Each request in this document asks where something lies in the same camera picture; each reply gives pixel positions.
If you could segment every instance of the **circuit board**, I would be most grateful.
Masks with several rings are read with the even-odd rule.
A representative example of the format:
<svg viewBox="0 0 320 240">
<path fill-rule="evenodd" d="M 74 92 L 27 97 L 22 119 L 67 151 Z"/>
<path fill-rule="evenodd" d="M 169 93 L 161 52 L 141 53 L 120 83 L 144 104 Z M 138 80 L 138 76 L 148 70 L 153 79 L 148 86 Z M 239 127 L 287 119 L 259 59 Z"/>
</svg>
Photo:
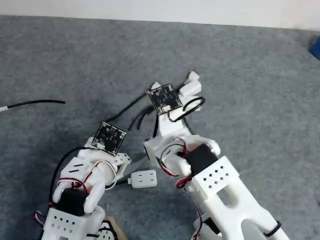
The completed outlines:
<svg viewBox="0 0 320 240">
<path fill-rule="evenodd" d="M 159 116 L 183 106 L 170 83 L 156 89 L 150 89 L 148 95 Z"/>
<path fill-rule="evenodd" d="M 125 131 L 103 121 L 91 145 L 112 156 L 116 156 L 126 135 Z"/>
</svg>

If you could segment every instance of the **cable plug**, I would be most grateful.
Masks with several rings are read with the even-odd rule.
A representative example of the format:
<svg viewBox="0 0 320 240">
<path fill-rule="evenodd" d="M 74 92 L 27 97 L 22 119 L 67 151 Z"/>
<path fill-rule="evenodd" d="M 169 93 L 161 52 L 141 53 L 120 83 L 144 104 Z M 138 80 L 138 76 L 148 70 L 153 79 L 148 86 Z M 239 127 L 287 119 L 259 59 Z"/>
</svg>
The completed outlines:
<svg viewBox="0 0 320 240">
<path fill-rule="evenodd" d="M 128 184 L 131 184 L 134 189 L 155 187 L 157 183 L 155 170 L 132 172 L 131 177 L 128 178 Z"/>
<path fill-rule="evenodd" d="M 7 111 L 7 110 L 8 110 L 7 106 L 0 106 L 0 113 L 4 112 L 4 111 Z"/>
</svg>

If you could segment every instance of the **black cable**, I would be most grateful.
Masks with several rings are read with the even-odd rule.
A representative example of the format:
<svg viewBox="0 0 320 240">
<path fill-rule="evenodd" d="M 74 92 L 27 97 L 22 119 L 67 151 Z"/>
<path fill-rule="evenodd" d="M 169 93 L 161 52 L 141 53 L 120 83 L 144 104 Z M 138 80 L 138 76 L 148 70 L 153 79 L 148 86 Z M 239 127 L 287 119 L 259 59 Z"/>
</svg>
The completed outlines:
<svg viewBox="0 0 320 240">
<path fill-rule="evenodd" d="M 51 179 L 50 190 L 49 190 L 49 203 L 51 203 L 52 200 L 53 200 L 52 197 L 53 197 L 53 194 L 54 194 L 55 181 L 56 181 L 56 177 L 57 177 L 57 175 L 58 175 L 58 172 L 59 172 L 59 169 L 60 169 L 61 165 L 64 163 L 64 161 L 67 159 L 67 157 L 69 157 L 70 154 L 74 153 L 75 151 L 84 150 L 84 149 L 97 150 L 97 149 L 91 148 L 91 147 L 79 146 L 79 147 L 76 147 L 76 148 L 68 151 L 68 152 L 61 158 L 61 160 L 59 161 L 58 165 L 56 166 L 56 168 L 55 168 L 55 170 L 54 170 L 54 173 L 53 173 L 53 176 L 52 176 L 52 179 Z"/>
<path fill-rule="evenodd" d="M 133 118 L 133 120 L 130 123 L 130 126 L 128 127 L 128 131 L 130 131 L 132 129 L 132 127 L 134 126 L 135 122 L 138 120 L 137 122 L 137 129 L 140 129 L 140 126 L 142 124 L 143 119 L 145 118 L 146 115 L 150 115 L 152 112 L 154 111 L 154 107 L 152 105 L 149 105 L 147 107 L 145 107 L 142 111 L 140 111 L 137 116 L 135 116 Z"/>
<path fill-rule="evenodd" d="M 193 103 L 193 102 L 195 102 L 195 101 L 198 101 L 198 100 L 200 100 L 199 104 L 197 104 L 196 106 L 194 106 L 194 107 L 191 108 L 190 110 L 186 111 L 185 113 L 181 114 L 179 117 L 177 117 L 177 118 L 174 119 L 174 120 L 170 118 L 170 112 L 168 112 L 168 113 L 167 113 L 167 116 L 168 116 L 169 121 L 172 122 L 172 123 L 178 122 L 179 120 L 185 118 L 186 116 L 188 116 L 189 114 L 193 113 L 195 110 L 197 110 L 198 108 L 200 108 L 200 107 L 205 103 L 205 101 L 206 101 L 206 99 L 205 99 L 203 96 L 196 97 L 196 98 L 188 101 L 188 102 L 184 105 L 184 107 L 183 107 L 182 110 L 185 111 L 188 105 L 190 105 L 191 103 Z"/>
<path fill-rule="evenodd" d="M 192 135 L 195 135 L 195 131 L 191 128 L 189 122 L 187 121 L 187 119 L 184 117 L 182 118 L 182 121 L 184 123 L 184 125 L 189 129 L 189 132 L 192 134 Z"/>
<path fill-rule="evenodd" d="M 145 111 L 143 112 L 143 114 L 140 116 L 138 122 L 136 123 L 137 130 L 140 130 L 142 121 L 144 120 L 145 116 L 150 115 L 154 110 L 155 110 L 155 108 L 152 105 L 145 108 Z"/>
<path fill-rule="evenodd" d="M 90 233 L 88 233 L 86 236 L 87 236 L 88 238 L 98 238 L 98 237 L 99 237 L 98 234 L 90 234 Z"/>
<path fill-rule="evenodd" d="M 154 123 L 154 130 L 153 130 L 153 135 L 152 135 L 153 138 L 155 138 L 157 136 L 158 128 L 159 128 L 159 116 L 158 116 L 158 114 L 156 114 L 155 123 Z"/>
<path fill-rule="evenodd" d="M 29 105 L 29 104 L 39 104 L 39 103 L 54 103 L 54 104 L 66 104 L 65 101 L 60 101 L 60 100 L 35 100 L 35 101 L 24 101 L 12 105 L 8 105 L 7 108 L 15 108 L 23 105 Z"/>
<path fill-rule="evenodd" d="M 132 101 L 128 106 L 126 106 L 123 110 L 121 110 L 119 113 L 117 113 L 116 115 L 108 118 L 107 120 L 105 120 L 106 122 L 110 122 L 113 121 L 115 119 L 117 119 L 118 117 L 120 117 L 122 114 L 124 114 L 128 109 L 130 109 L 133 105 L 135 105 L 136 103 L 138 103 L 141 99 L 144 98 L 144 96 L 146 96 L 147 94 L 144 92 L 143 94 L 141 94 L 139 97 L 137 97 L 134 101 Z"/>
</svg>

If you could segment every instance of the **white plastic part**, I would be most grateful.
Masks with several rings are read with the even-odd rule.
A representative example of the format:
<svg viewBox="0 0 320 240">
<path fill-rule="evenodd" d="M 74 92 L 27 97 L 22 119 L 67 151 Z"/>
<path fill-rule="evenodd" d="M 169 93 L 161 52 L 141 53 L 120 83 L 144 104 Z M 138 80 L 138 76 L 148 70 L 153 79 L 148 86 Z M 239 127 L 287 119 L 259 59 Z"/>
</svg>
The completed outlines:
<svg viewBox="0 0 320 240">
<path fill-rule="evenodd" d="M 134 189 L 150 188 L 157 186 L 157 173 L 155 170 L 136 171 L 131 173 L 128 184 Z"/>
<path fill-rule="evenodd" d="M 43 227 L 42 240 L 84 240 L 95 234 L 105 218 L 105 211 L 97 206 L 92 214 L 75 216 L 50 208 Z"/>
<path fill-rule="evenodd" d="M 91 146 L 92 140 L 93 137 L 89 138 L 85 147 L 95 148 Z M 60 178 L 83 181 L 92 172 L 85 182 L 85 186 L 89 189 L 89 195 L 84 203 L 84 212 L 89 214 L 93 212 L 103 196 L 105 186 L 122 178 L 131 162 L 130 157 L 125 153 L 112 156 L 102 150 L 84 149 L 80 150 L 77 157 L 74 157 L 61 171 Z M 53 201 L 58 203 L 63 190 L 71 187 L 71 181 L 60 182 L 53 193 Z"/>
<path fill-rule="evenodd" d="M 199 81 L 199 78 L 200 78 L 200 76 L 195 71 L 191 71 L 189 73 L 187 80 L 184 82 L 184 84 L 187 85 L 190 82 Z"/>
<path fill-rule="evenodd" d="M 220 155 L 220 147 L 216 143 L 216 141 L 212 139 L 201 137 L 199 135 L 180 135 L 180 138 L 184 139 L 189 148 L 194 148 L 201 144 L 206 144 L 211 148 L 211 151 L 216 156 Z M 172 144 L 182 144 L 182 141 L 174 137 L 157 136 L 155 138 L 146 140 L 145 142 L 143 142 L 143 144 L 151 164 L 156 167 L 160 167 L 157 159 L 160 159 L 164 149 Z M 165 152 L 164 155 L 162 155 L 162 161 L 170 171 L 178 175 L 187 177 L 191 174 L 191 166 L 184 158 L 177 156 L 177 153 L 181 152 L 182 150 L 182 146 L 171 146 L 168 151 Z"/>
<path fill-rule="evenodd" d="M 7 111 L 8 110 L 8 107 L 7 106 L 1 106 L 0 107 L 0 113 L 1 112 L 4 112 L 4 111 Z"/>
<path fill-rule="evenodd" d="M 180 88 L 179 93 L 181 96 L 192 96 L 201 92 L 201 83 L 198 80 L 191 81 L 187 85 Z"/>
<path fill-rule="evenodd" d="M 201 203 L 205 212 L 222 233 L 222 238 L 212 237 L 211 239 L 244 240 L 242 230 L 244 220 L 250 220 L 266 233 L 277 226 L 276 220 L 258 204 L 226 156 L 194 176 L 190 186 L 191 188 L 187 190 L 193 190 L 191 192 L 193 197 Z M 222 189 L 228 194 L 231 205 L 225 205 L 218 196 L 217 193 Z M 280 228 L 269 239 L 288 240 L 289 238 Z"/>
</svg>

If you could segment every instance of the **red and white wire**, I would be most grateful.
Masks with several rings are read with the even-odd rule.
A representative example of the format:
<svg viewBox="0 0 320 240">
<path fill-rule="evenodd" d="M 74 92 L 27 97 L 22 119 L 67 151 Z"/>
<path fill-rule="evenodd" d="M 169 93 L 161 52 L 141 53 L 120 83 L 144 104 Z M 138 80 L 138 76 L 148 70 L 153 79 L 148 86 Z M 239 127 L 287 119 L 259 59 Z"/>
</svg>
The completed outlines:
<svg viewBox="0 0 320 240">
<path fill-rule="evenodd" d="M 184 177 L 176 182 L 175 186 L 177 189 L 183 189 L 186 184 L 191 180 L 191 176 Z"/>
<path fill-rule="evenodd" d="M 204 221 L 203 221 L 203 219 L 202 219 L 201 212 L 200 212 L 200 210 L 199 210 L 196 202 L 192 199 L 192 197 L 189 195 L 189 193 L 187 192 L 186 189 L 184 189 L 184 192 L 185 192 L 185 193 L 187 194 L 187 196 L 192 200 L 193 205 L 194 205 L 194 207 L 195 207 L 195 209 L 196 209 L 196 213 L 198 214 L 198 217 L 199 217 L 199 221 L 200 221 L 200 223 L 199 223 L 199 228 L 198 228 L 198 230 L 196 231 L 196 233 L 195 233 L 195 234 L 193 235 L 193 237 L 192 237 L 193 240 L 198 240 L 198 239 L 199 239 L 199 236 L 200 236 L 201 228 L 202 228 L 202 226 L 203 226 L 203 224 L 204 224 Z"/>
<path fill-rule="evenodd" d="M 45 217 L 46 215 L 44 215 L 43 213 L 41 213 L 40 211 L 36 211 L 34 214 L 33 214 L 33 218 L 34 220 L 39 224 L 41 225 L 42 227 L 45 225 L 38 217 L 38 215 L 42 216 L 42 217 Z"/>
<path fill-rule="evenodd" d="M 186 140 L 184 140 L 183 138 L 178 137 L 178 136 L 175 136 L 174 138 L 175 139 L 179 139 L 179 140 L 181 140 L 183 142 L 183 156 L 186 155 L 189 152 Z"/>
<path fill-rule="evenodd" d="M 88 191 L 86 185 L 84 184 L 84 182 L 82 182 L 82 181 L 80 181 L 80 180 L 78 180 L 78 179 L 76 179 L 76 178 L 73 178 L 73 177 L 62 177 L 62 178 L 60 178 L 60 179 L 58 180 L 57 184 L 59 184 L 60 182 L 71 182 L 71 184 L 72 184 L 72 186 L 73 186 L 74 188 L 79 189 L 79 188 L 83 187 L 84 191 L 85 191 L 87 194 L 89 194 L 89 191 Z"/>
<path fill-rule="evenodd" d="M 88 178 L 93 174 L 93 170 L 101 163 L 105 163 L 105 164 L 108 164 L 109 167 L 111 168 L 113 174 L 114 174 L 114 178 L 112 180 L 112 185 L 109 187 L 109 188 L 106 188 L 105 190 L 110 190 L 112 188 L 114 188 L 114 186 L 117 184 L 117 172 L 114 168 L 114 166 L 109 162 L 109 161 L 106 161 L 106 160 L 100 160 L 100 161 L 97 161 L 94 166 L 92 167 L 91 171 L 85 176 L 85 178 L 83 179 L 83 184 L 85 184 L 88 180 Z M 76 189 L 79 189 L 81 188 L 81 185 L 79 186 L 75 186 Z"/>
</svg>

